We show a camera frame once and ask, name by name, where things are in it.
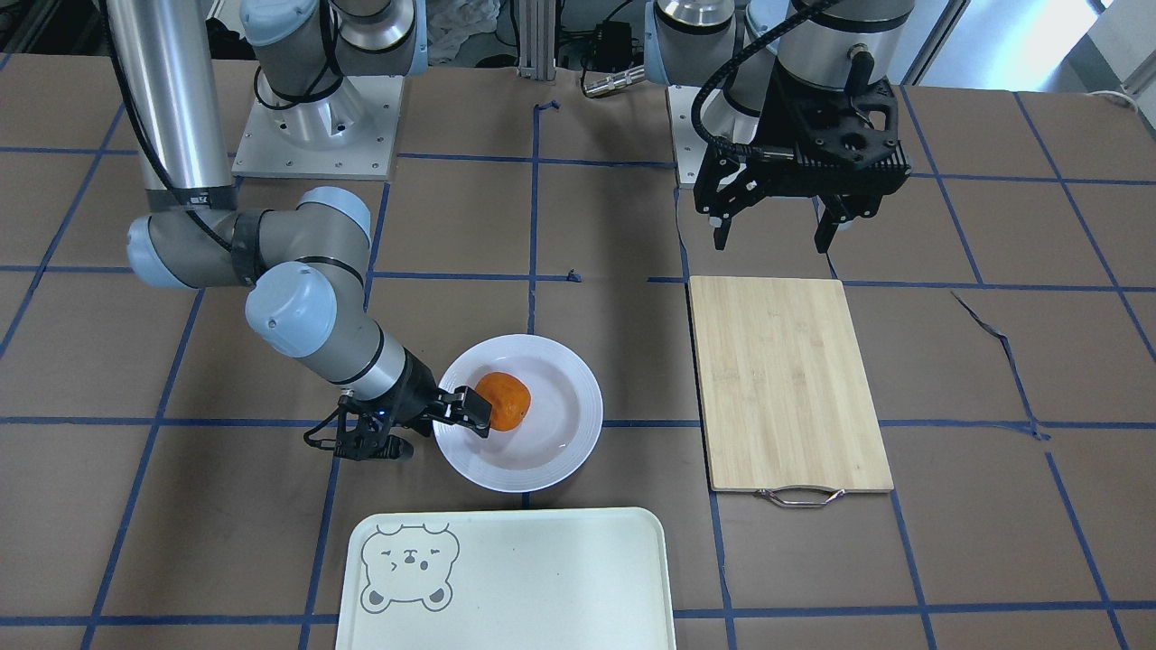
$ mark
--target metal mounting plate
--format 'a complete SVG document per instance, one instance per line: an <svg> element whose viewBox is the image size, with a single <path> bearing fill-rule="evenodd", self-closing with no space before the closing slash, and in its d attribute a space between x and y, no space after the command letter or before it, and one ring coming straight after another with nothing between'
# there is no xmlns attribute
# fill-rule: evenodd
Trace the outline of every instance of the metal mounting plate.
<svg viewBox="0 0 1156 650"><path fill-rule="evenodd" d="M314 150L287 140L255 101L232 162L236 176L252 178L344 178L388 180L401 116L402 76L350 76L372 115L376 136L348 146Z"/></svg>
<svg viewBox="0 0 1156 650"><path fill-rule="evenodd" d="M718 95L711 94L710 102ZM667 109L670 111L670 139L674 142L674 158L679 163L679 186L694 187L698 168L706 155L706 142L690 126L690 104L698 95L695 86L669 86L666 89Z"/></svg>

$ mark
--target brown table surface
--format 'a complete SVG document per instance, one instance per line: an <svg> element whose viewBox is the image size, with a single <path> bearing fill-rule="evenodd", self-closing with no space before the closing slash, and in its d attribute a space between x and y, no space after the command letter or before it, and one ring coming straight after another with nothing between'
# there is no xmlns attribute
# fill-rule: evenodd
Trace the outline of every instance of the brown table surface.
<svg viewBox="0 0 1156 650"><path fill-rule="evenodd" d="M435 374L532 331L605 394L586 465L520 496L430 441L406 464L302 444L335 392L249 330L244 290L128 273L146 202L108 60L0 61L0 647L332 648L363 517L603 505L665 525L680 648L1156 647L1156 143L1129 110L906 88L916 173L877 219L827 258L810 201L768 200L719 253L661 88L413 79L393 183L338 183L375 215L370 311ZM230 150L252 69L216 67ZM845 282L892 494L709 490L691 273Z"/></svg>

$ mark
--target light blue joint cap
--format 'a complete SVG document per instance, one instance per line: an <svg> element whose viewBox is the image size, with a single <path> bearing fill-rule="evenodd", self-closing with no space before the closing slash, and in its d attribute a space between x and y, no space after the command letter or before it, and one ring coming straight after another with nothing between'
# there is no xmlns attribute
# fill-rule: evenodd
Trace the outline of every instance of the light blue joint cap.
<svg viewBox="0 0 1156 650"><path fill-rule="evenodd" d="M349 190L333 187L332 185L313 187L302 194L301 200L297 201L297 207L305 204L320 204L344 214L361 227L362 232L365 234L365 241L372 242L369 236L369 208L365 207L365 201L362 201L357 198L357 194L354 194Z"/></svg>
<svg viewBox="0 0 1156 650"><path fill-rule="evenodd" d="M414 7L414 38L417 39L417 43L414 43L414 60L409 64L408 76L422 74L429 67L430 49L425 32L425 0L416 0L416 6Z"/></svg>
<svg viewBox="0 0 1156 650"><path fill-rule="evenodd" d="M670 86L666 76L666 64L662 62L662 52L658 47L658 23L654 20L654 0L646 2L643 10L645 21L643 25L643 61L646 64L646 81Z"/></svg>
<svg viewBox="0 0 1156 650"><path fill-rule="evenodd" d="M297 31L317 10L318 0L243 0L240 24L253 47L273 45Z"/></svg>
<svg viewBox="0 0 1156 650"><path fill-rule="evenodd" d="M245 301L245 320L273 349L301 359L329 340L338 322L338 296L320 271L283 261L257 281Z"/></svg>
<svg viewBox="0 0 1156 650"><path fill-rule="evenodd" d="M128 265L146 285L158 289L191 289L161 261L148 234L149 216L139 216L128 227Z"/></svg>
<svg viewBox="0 0 1156 650"><path fill-rule="evenodd" d="M772 27L786 19L786 6L790 2L781 0L750 0L747 5L747 27L755 35L755 38L766 34ZM778 42L766 46L771 52L778 51Z"/></svg>

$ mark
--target white plate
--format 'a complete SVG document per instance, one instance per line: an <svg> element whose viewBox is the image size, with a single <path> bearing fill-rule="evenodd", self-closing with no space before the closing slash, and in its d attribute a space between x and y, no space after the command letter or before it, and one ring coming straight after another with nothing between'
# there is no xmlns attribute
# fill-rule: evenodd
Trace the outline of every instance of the white plate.
<svg viewBox="0 0 1156 650"><path fill-rule="evenodd" d="M642 508L372 515L336 648L674 650L662 525Z"/></svg>
<svg viewBox="0 0 1156 650"><path fill-rule="evenodd" d="M529 390L521 424L480 438L465 427L433 423L442 453L470 481L496 492L533 492L573 473L602 430L602 393L586 363L557 341L507 334L482 341L454 361L440 385L476 386L489 372L507 372Z"/></svg>

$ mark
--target robotic arm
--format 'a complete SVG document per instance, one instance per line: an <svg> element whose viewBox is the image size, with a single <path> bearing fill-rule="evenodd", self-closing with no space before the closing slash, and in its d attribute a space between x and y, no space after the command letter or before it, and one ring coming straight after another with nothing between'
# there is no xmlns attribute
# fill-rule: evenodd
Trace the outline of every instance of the robotic arm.
<svg viewBox="0 0 1156 650"><path fill-rule="evenodd" d="M331 13L318 0L257 0L243 9L275 94L269 110L284 116L286 131L314 142L355 132L356 116L341 112L346 66L368 66L369 49L378 46L378 71L415 65L407 36L412 1L341 5ZM318 187L292 210L237 209L198 3L102 0L102 9L126 115L144 154L151 210L128 231L133 271L156 287L253 287L245 304L250 326L341 389L338 409L323 423L339 419L338 435L306 435L314 446L356 460L407 458L413 446L391 428L429 436L433 420L486 437L490 405L467 386L442 390L429 368L365 313L370 214L358 198ZM342 21L355 25L341 32L353 39L342 40L346 46L326 38Z"/></svg>
<svg viewBox="0 0 1156 650"><path fill-rule="evenodd" d="M695 206L716 249L759 200L817 195L815 246L827 252L839 227L875 216L911 173L884 71L914 0L791 0L773 28L771 5L750 0L740 27L733 0L651 0L646 74L702 87L690 117L709 146Z"/></svg>

